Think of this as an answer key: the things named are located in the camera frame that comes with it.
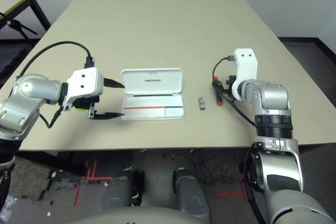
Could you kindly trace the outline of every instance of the red marker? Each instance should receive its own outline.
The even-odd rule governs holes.
[[[219,91],[217,89],[215,89],[215,93],[216,93],[216,102],[218,106],[223,106],[223,99],[222,96],[219,94]]]

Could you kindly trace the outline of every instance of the blue line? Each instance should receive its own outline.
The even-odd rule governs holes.
[[[183,106],[165,106],[165,109],[183,108]]]

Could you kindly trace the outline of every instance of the debris on floor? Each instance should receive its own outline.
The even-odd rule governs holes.
[[[12,205],[16,204],[17,198],[14,198],[10,193],[7,195],[5,205],[0,212],[0,223],[7,223],[12,215],[12,211],[8,210]]]

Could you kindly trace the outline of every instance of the small metal object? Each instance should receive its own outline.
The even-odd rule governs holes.
[[[205,110],[205,99],[204,99],[204,97],[200,97],[198,99],[198,106],[200,107],[200,110]]]

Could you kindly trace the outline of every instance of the gray carpet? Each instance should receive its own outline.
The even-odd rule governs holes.
[[[16,158],[10,192],[16,198],[41,200],[50,182],[51,170]]]

